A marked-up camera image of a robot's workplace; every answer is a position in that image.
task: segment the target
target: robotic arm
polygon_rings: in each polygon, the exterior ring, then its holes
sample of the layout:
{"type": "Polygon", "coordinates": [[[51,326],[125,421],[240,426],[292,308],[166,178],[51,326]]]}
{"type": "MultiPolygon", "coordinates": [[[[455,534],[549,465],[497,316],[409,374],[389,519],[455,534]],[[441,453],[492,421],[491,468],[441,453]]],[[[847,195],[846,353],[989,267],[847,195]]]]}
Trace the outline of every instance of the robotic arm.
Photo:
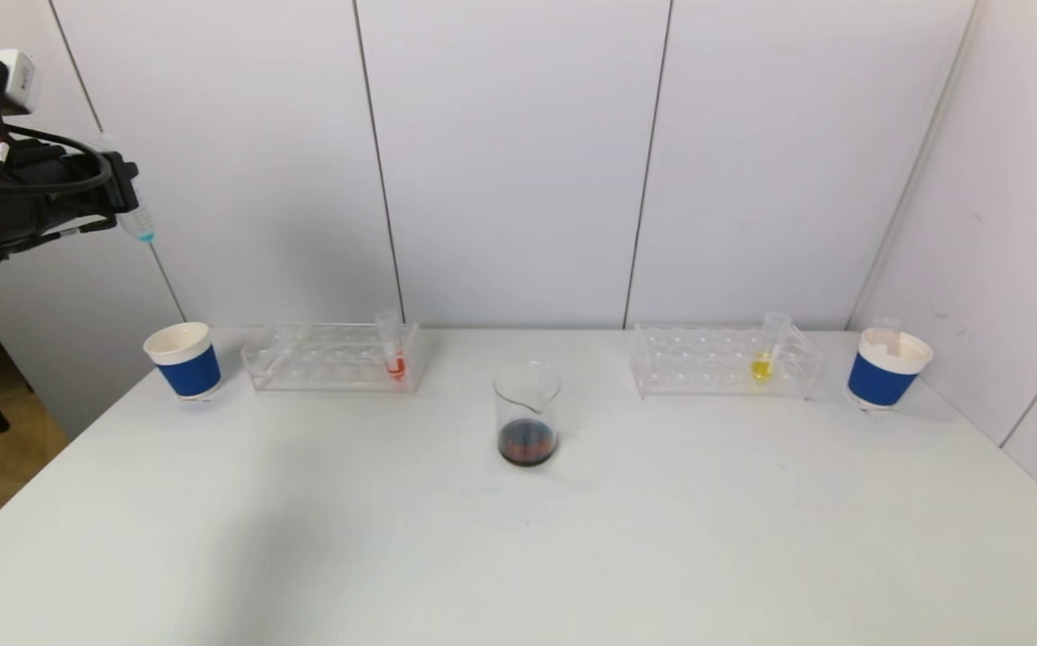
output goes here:
{"type": "Polygon", "coordinates": [[[30,111],[31,82],[31,61],[0,50],[0,261],[73,233],[112,229],[117,214],[140,205],[132,188],[140,171],[120,152],[6,125],[4,115],[30,111]],[[96,220],[60,229],[81,217],[96,220]]]}

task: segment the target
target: blue paper cup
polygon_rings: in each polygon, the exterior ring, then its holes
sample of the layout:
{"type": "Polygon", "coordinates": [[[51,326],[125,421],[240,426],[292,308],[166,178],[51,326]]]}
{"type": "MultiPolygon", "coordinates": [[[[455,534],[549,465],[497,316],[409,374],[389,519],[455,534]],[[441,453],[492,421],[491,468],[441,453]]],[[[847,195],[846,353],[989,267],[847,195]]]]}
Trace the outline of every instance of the blue paper cup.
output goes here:
{"type": "Polygon", "coordinates": [[[206,324],[178,322],[163,328],[148,336],[144,352],[179,399],[203,399],[220,388],[220,364],[206,324]]]}
{"type": "Polygon", "coordinates": [[[849,394],[863,409],[891,409],[929,361],[933,361],[933,348],[917,336],[866,330],[849,372],[849,394]]]}

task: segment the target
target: dark brown liquid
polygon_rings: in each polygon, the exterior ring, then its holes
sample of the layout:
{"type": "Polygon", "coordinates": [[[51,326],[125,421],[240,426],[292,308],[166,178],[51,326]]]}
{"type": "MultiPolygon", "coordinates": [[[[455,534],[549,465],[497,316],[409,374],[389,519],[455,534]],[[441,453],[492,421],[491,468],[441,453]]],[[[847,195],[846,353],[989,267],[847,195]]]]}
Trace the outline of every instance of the dark brown liquid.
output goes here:
{"type": "Polygon", "coordinates": [[[536,420],[514,420],[499,430],[499,453],[514,466],[541,465],[555,453],[555,431],[536,420]]]}

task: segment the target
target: test tube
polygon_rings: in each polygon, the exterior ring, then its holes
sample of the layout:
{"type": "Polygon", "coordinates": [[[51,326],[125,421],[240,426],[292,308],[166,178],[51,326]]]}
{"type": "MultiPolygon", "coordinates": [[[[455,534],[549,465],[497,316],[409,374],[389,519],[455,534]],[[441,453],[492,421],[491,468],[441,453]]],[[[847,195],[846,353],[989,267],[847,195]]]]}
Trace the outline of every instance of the test tube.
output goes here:
{"type": "Polygon", "coordinates": [[[782,314],[780,311],[766,311],[765,317],[761,319],[761,340],[751,363],[751,372],[757,383],[764,384],[774,375],[774,355],[778,343],[781,343],[789,331],[790,322],[792,319],[789,314],[782,314]]]}
{"type": "Polygon", "coordinates": [[[402,356],[402,336],[399,334],[399,312],[384,310],[375,314],[380,344],[383,345],[383,363],[392,380],[401,382],[408,375],[408,363],[402,356]]]}

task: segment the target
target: test tube with yellow liquid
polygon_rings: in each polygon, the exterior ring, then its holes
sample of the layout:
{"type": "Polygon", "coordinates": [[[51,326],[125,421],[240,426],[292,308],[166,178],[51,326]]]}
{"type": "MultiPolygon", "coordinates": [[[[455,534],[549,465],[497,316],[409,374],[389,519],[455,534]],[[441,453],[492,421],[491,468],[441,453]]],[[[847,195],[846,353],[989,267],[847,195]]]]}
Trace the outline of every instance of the test tube with yellow liquid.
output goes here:
{"type": "Polygon", "coordinates": [[[766,311],[765,317],[761,319],[761,339],[754,352],[754,359],[749,365],[749,370],[754,375],[754,381],[764,384],[774,375],[774,357],[778,343],[785,339],[786,332],[789,331],[790,318],[788,314],[778,311],[766,311]]]}

